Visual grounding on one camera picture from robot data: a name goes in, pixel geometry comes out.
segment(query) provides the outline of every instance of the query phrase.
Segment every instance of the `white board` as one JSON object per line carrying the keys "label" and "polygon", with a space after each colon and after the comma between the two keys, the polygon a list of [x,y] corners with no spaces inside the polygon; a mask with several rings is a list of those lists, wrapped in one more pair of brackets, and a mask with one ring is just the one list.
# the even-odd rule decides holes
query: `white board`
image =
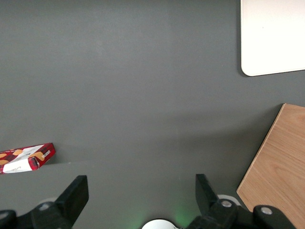
{"label": "white board", "polygon": [[305,69],[305,0],[241,0],[241,66],[249,76]]}

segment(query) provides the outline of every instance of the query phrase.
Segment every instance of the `light wood surface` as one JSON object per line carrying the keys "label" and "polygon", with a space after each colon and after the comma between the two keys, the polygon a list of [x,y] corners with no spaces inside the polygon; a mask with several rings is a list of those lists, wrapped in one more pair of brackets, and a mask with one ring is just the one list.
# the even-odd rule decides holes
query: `light wood surface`
{"label": "light wood surface", "polygon": [[305,228],[305,108],[283,104],[237,194],[250,211],[272,205]]}

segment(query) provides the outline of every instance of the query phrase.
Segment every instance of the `dark gray surface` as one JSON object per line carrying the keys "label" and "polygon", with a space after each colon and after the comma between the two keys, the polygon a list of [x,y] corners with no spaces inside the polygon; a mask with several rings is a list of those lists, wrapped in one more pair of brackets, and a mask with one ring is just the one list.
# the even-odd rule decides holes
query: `dark gray surface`
{"label": "dark gray surface", "polygon": [[185,227],[195,174],[236,197],[281,104],[305,106],[304,71],[242,73],[238,1],[0,4],[0,149],[57,149],[0,176],[1,208],[24,213],[87,174],[76,229]]}

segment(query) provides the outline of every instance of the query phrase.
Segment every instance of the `wooden board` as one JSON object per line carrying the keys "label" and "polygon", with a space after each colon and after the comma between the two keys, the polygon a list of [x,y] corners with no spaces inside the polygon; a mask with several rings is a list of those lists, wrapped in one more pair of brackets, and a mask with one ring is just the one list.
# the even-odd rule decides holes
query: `wooden board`
{"label": "wooden board", "polygon": [[272,205],[305,225],[305,108],[284,104],[237,194],[250,211]]}

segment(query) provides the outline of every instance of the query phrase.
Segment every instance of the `snack box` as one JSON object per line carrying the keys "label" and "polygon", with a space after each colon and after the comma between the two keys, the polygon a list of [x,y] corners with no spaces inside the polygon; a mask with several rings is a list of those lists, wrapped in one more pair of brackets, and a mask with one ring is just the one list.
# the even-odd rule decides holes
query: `snack box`
{"label": "snack box", "polygon": [[53,155],[53,143],[0,152],[0,174],[32,171],[43,166]]}

